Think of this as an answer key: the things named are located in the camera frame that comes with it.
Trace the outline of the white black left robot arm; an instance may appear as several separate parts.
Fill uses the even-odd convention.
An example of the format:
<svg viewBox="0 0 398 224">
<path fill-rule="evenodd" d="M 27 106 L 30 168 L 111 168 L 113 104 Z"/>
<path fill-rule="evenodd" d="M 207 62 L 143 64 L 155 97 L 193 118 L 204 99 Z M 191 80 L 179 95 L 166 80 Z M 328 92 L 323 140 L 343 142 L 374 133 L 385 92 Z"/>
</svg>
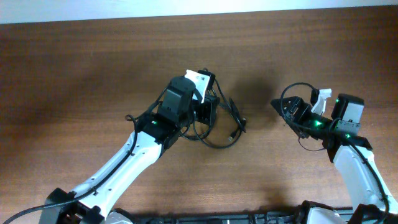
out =
<svg viewBox="0 0 398 224">
<path fill-rule="evenodd" d="M 218 99 L 210 95 L 213 75 L 193 73 L 167 84 L 138 117 L 126 115 L 134 130 L 122 148 L 95 174 L 70 192 L 55 189 L 46 199 L 40 223 L 107 223 L 120 196 L 197 121 L 215 120 Z"/>
</svg>

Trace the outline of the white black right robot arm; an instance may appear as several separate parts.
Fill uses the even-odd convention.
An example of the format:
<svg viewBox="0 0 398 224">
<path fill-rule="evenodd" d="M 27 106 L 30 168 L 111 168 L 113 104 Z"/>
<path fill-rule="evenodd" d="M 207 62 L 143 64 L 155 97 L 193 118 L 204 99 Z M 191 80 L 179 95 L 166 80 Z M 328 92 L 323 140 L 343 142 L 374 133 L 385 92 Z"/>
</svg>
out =
<svg viewBox="0 0 398 224">
<path fill-rule="evenodd" d="M 377 169 L 370 142 L 358 134 L 363 99 L 338 95 L 326 118 L 323 114 L 330 97 L 330 89 L 315 89 L 309 103 L 299 96 L 280 96 L 271 105 L 298 138 L 322 141 L 349 193 L 352 213 L 348 223 L 397 223 L 397 200 Z"/>
</svg>

